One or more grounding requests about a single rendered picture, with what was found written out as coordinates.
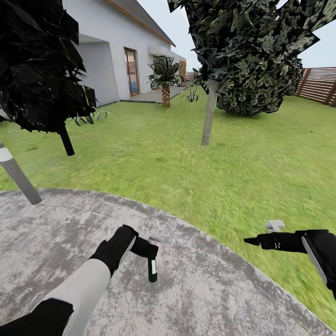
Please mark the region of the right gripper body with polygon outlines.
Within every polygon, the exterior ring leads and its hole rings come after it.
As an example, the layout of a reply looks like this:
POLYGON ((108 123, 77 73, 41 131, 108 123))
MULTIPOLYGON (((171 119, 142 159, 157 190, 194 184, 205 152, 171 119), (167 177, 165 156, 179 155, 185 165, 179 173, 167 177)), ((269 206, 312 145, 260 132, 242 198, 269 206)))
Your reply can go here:
POLYGON ((278 250, 290 252, 291 249, 287 246, 285 232, 274 232, 271 234, 259 234, 257 238, 260 240, 260 244, 265 250, 278 250))

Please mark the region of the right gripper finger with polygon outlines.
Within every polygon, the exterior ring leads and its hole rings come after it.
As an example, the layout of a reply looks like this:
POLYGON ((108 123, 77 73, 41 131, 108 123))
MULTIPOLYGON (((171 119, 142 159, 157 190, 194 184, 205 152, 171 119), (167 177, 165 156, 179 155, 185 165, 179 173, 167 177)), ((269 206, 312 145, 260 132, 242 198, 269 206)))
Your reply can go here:
POLYGON ((245 238, 244 239, 245 242, 253 244, 253 245, 260 245, 260 240, 256 237, 256 238, 245 238))

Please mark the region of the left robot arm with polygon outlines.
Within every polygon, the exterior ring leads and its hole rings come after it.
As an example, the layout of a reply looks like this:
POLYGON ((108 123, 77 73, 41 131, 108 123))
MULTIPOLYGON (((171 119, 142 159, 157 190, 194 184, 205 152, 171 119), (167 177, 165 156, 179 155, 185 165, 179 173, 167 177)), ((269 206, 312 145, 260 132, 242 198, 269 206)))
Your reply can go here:
POLYGON ((0 336, 82 336, 110 278, 129 251, 155 260, 159 247, 152 245, 152 240, 164 243, 164 236, 148 231, 140 238, 131 226, 120 226, 28 315, 1 325, 0 336))

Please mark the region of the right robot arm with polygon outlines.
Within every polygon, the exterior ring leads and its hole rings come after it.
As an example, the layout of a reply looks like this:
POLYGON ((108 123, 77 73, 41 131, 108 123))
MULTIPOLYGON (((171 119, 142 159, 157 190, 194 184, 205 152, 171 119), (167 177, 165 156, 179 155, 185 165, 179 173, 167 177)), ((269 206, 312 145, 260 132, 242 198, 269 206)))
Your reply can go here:
POLYGON ((245 238, 244 241, 261 245, 265 250, 307 253, 336 300, 336 236, 329 233, 328 229, 281 232, 280 229, 284 226, 282 220, 269 220, 265 224, 268 229, 266 234, 259 234, 256 238, 245 238))

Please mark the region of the insectifuge atomizer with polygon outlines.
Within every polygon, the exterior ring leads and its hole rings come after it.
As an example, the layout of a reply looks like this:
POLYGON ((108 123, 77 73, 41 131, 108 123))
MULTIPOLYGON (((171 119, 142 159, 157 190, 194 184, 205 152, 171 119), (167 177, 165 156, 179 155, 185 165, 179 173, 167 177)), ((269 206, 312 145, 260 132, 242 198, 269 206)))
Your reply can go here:
POLYGON ((152 260, 150 258, 148 258, 148 278, 149 278, 149 282, 156 282, 158 279, 158 273, 157 273, 157 259, 155 258, 155 260, 152 260))

